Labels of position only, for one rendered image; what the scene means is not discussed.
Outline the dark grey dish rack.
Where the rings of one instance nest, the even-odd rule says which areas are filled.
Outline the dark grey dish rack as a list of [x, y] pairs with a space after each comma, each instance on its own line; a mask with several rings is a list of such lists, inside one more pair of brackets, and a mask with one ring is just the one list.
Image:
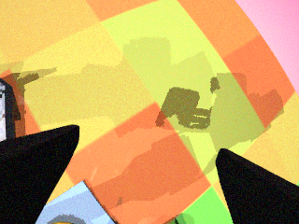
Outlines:
[[12, 87], [0, 78], [0, 141], [14, 138], [12, 126]]

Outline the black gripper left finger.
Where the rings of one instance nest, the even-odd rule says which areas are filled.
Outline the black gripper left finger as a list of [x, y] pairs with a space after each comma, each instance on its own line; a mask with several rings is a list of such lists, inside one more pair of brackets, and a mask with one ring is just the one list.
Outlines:
[[79, 126], [0, 141], [0, 224], [35, 224], [74, 157]]

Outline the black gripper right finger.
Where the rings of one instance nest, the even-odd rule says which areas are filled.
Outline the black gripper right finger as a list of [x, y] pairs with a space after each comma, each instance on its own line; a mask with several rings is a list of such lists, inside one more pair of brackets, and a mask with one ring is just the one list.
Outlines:
[[222, 148], [216, 157], [221, 193], [233, 224], [299, 224], [299, 186]]

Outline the light blue flat mat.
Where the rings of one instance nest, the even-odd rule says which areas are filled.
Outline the light blue flat mat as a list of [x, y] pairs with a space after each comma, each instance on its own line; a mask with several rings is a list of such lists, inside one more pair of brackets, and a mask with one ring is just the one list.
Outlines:
[[115, 224], [83, 180], [45, 205], [35, 224], [53, 224], [57, 221], [71, 224]]

